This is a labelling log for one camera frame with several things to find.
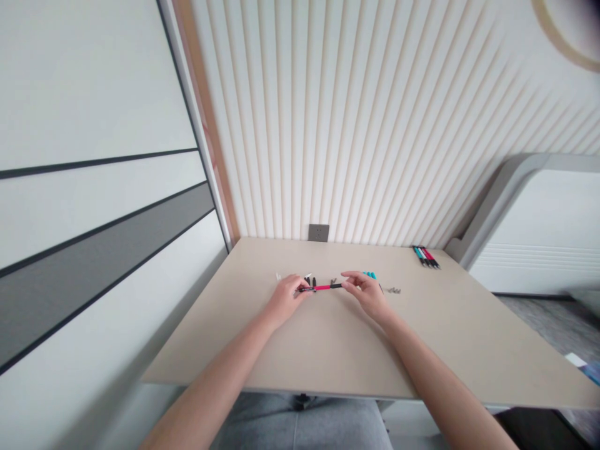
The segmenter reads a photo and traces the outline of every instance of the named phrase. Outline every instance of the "wall outlet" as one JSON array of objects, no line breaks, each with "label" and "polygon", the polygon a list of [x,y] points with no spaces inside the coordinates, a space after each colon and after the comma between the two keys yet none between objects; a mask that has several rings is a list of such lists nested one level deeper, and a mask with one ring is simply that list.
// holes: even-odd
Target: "wall outlet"
[{"label": "wall outlet", "polygon": [[308,240],[315,242],[327,242],[329,237],[329,225],[309,224]]}]

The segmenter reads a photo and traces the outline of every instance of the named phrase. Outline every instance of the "wall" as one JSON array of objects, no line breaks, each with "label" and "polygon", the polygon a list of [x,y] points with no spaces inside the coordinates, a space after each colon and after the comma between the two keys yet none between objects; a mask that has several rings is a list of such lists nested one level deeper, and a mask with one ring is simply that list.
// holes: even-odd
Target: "wall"
[{"label": "wall", "polygon": [[600,152],[599,74],[529,1],[191,3],[242,236],[441,248],[509,156]]},{"label": "wall", "polygon": [[12,2],[0,39],[2,445],[135,448],[181,392],[138,379],[226,257],[214,174],[156,3]]}]

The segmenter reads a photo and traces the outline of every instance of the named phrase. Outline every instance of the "beige desk surface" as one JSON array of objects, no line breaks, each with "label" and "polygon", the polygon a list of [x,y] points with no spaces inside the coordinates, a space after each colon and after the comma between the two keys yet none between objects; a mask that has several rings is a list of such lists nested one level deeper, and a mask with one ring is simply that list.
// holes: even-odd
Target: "beige desk surface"
[{"label": "beige desk surface", "polygon": [[[442,251],[442,270],[412,249],[244,238],[173,332],[142,380],[189,384],[258,313],[275,272],[312,272],[318,284],[343,270],[373,271],[386,297],[431,349],[486,404],[600,407],[597,387]],[[267,343],[248,390],[418,398],[381,330],[343,289],[314,294]]]}]

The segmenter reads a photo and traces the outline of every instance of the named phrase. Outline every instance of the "black stripe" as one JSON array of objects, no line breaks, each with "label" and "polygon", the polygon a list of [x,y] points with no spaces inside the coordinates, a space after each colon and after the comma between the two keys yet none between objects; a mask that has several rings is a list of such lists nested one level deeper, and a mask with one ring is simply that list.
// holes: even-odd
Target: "black stripe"
[{"label": "black stripe", "polygon": [[505,292],[492,292],[496,297],[521,298],[531,300],[558,300],[558,301],[576,301],[570,295],[544,295],[544,294],[514,294]]},{"label": "black stripe", "polygon": [[198,151],[198,148],[182,149],[182,150],[169,150],[169,151],[164,151],[164,152],[143,153],[143,154],[137,154],[137,155],[118,156],[118,157],[102,158],[102,159],[90,159],[88,161],[65,162],[63,164],[50,164],[48,166],[24,167],[22,169],[10,169],[10,170],[5,170],[5,171],[0,171],[0,179],[16,178],[16,177],[29,176],[29,175],[38,175],[38,174],[42,174],[42,173],[58,172],[58,171],[71,170],[71,169],[81,169],[81,168],[91,167],[91,166],[101,166],[103,164],[123,163],[125,161],[133,161],[135,159],[156,158],[158,156],[168,156],[168,155],[172,155],[172,154],[188,153],[188,152],[193,152],[193,151]]},{"label": "black stripe", "polygon": [[[200,162],[202,163],[202,168],[204,169],[204,174],[206,175],[206,179],[208,179],[208,172],[206,171],[206,164],[204,163],[204,158],[202,157],[202,152],[200,151],[200,142],[198,140],[198,136],[196,135],[196,130],[194,129],[194,121],[192,120],[192,114],[189,109],[188,98],[186,97],[186,91],[183,89],[183,82],[181,81],[181,74],[179,73],[179,67],[177,65],[177,59],[175,58],[175,52],[173,51],[173,44],[171,43],[171,37],[169,36],[169,29],[167,28],[167,22],[164,18],[163,7],[161,6],[161,0],[156,0],[156,6],[158,7],[158,12],[161,15],[162,21],[162,29],[164,30],[164,35],[167,38],[167,43],[169,44],[169,50],[171,52],[171,59],[173,60],[173,66],[175,67],[175,72],[177,73],[177,80],[179,81],[179,88],[181,89],[181,96],[183,97],[183,101],[186,104],[187,118],[189,119],[189,126],[192,129],[192,133],[194,133],[194,139],[196,140],[196,147],[198,150],[198,154],[200,155]],[[215,205],[217,202],[214,201],[213,187],[211,184],[208,184],[208,187],[211,192],[212,204]],[[221,234],[223,236],[223,242],[225,243],[225,250],[227,254],[229,254],[229,248],[227,247],[227,239],[225,238],[225,232],[223,231],[223,223],[221,222],[221,217],[219,215],[219,211],[217,211],[217,220],[219,221],[219,227],[221,228]]]},{"label": "black stripe", "polygon": [[129,275],[131,275],[133,272],[135,272],[136,270],[138,270],[141,266],[143,266],[148,261],[150,261],[150,259],[152,259],[158,253],[160,253],[164,248],[166,248],[171,243],[173,243],[177,238],[179,238],[187,230],[189,230],[190,228],[192,228],[199,221],[201,221],[206,216],[208,216],[208,214],[210,214],[211,212],[213,212],[214,209],[215,208],[213,206],[208,212],[206,212],[205,214],[203,214],[200,218],[196,219],[189,226],[185,227],[181,232],[177,233],[173,238],[171,238],[170,240],[168,240],[167,242],[165,242],[161,247],[159,247],[157,250],[155,250],[154,252],[152,252],[147,258],[145,258],[142,261],[140,261],[139,263],[137,263],[131,270],[129,270],[128,272],[124,273],[121,277],[119,277],[118,279],[116,279],[113,283],[111,283],[109,286],[107,286],[101,292],[97,293],[94,297],[92,297],[88,302],[86,302],[83,305],[81,305],[79,308],[77,308],[75,311],[73,311],[71,314],[69,314],[67,317],[65,317],[62,321],[58,322],[51,329],[49,329],[48,331],[46,331],[42,336],[40,336],[39,338],[37,338],[30,345],[28,345],[27,347],[25,347],[23,350],[21,350],[15,356],[13,356],[11,359],[9,359],[7,362],[5,362],[2,366],[0,366],[0,375],[2,375],[4,372],[6,372],[11,367],[13,367],[16,363],[18,363],[20,360],[22,360],[31,351],[33,351],[36,347],[38,347],[46,339],[48,339],[50,336],[52,336],[54,333],[56,333],[58,330],[60,330],[62,327],[64,327],[67,323],[71,322],[75,317],[77,317],[79,314],[81,314],[83,311],[85,311],[87,308],[89,308],[99,298],[101,298],[108,291],[110,291],[112,288],[114,288],[115,286],[117,286],[121,281],[123,281],[124,279],[126,279]]},{"label": "black stripe", "polygon": [[164,203],[166,201],[169,201],[175,197],[180,196],[181,194],[185,194],[188,191],[191,191],[194,188],[197,188],[198,186],[202,186],[203,184],[207,183],[206,180],[204,180],[203,182],[200,182],[198,184],[195,184],[193,186],[188,187],[187,189],[184,189],[183,191],[179,191],[173,195],[170,195],[168,197],[165,197],[162,200],[159,200],[157,202],[154,202],[152,204],[149,204],[148,206],[144,206],[141,209],[138,209],[137,211],[134,212],[130,212],[129,214],[127,214],[126,216],[123,217],[119,217],[118,219],[115,219],[111,222],[108,222],[104,225],[100,225],[97,228],[94,228],[90,231],[87,231],[83,234],[80,234],[79,236],[75,236],[71,239],[69,239],[68,241],[64,241],[61,242],[58,245],[55,245],[54,247],[50,247],[49,249],[46,249],[44,251],[41,251],[40,253],[36,253],[35,255],[29,256],[25,259],[22,259],[18,262],[15,262],[14,264],[11,264],[10,266],[6,266],[4,269],[0,269],[0,278],[7,276],[8,274],[11,274],[19,269],[22,269],[32,263],[35,263],[36,261],[39,261],[40,259],[44,259],[50,255],[52,255],[53,253],[56,253],[60,250],[63,250],[69,246],[72,246],[73,244],[76,244],[78,242],[83,241],[84,239],[87,239],[97,233],[100,233],[101,231],[104,231],[105,229],[108,229],[118,223],[124,222],[127,219],[131,219],[133,216],[137,216],[138,214],[143,213],[144,211],[147,211],[148,209],[154,208],[155,206],[160,205],[161,203]]}]

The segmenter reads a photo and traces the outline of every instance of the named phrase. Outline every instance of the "white furniture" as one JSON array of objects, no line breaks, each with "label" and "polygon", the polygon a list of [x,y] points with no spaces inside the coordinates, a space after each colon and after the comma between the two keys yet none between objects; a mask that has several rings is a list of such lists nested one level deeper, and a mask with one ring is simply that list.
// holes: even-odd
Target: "white furniture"
[{"label": "white furniture", "polygon": [[446,251],[495,293],[598,289],[599,193],[598,157],[515,157]]}]

